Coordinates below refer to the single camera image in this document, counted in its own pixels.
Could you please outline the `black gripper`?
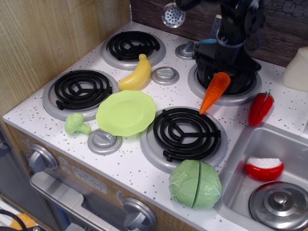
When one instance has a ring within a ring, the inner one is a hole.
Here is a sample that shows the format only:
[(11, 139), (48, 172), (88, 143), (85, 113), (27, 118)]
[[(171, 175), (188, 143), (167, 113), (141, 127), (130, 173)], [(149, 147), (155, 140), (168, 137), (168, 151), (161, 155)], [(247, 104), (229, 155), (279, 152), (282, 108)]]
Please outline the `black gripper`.
[(208, 88), (214, 75), (220, 70), (236, 71), (230, 74), (231, 82), (224, 94), (235, 95), (249, 90), (261, 65), (244, 50), (243, 45), (224, 46), (219, 42), (208, 43), (202, 40), (193, 46), (197, 62), (199, 83)]

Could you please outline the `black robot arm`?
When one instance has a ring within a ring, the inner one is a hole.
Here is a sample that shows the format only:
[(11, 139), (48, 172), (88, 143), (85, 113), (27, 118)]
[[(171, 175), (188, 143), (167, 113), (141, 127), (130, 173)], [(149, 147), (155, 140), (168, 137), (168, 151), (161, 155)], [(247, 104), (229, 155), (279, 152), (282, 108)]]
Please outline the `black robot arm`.
[(222, 19), (216, 42), (200, 41), (193, 47), (197, 79), (207, 88), (216, 73), (225, 72), (231, 78), (225, 94), (240, 94), (252, 87), (261, 69), (261, 65), (246, 53), (245, 43), (264, 25), (263, 1), (223, 0), (220, 8)]

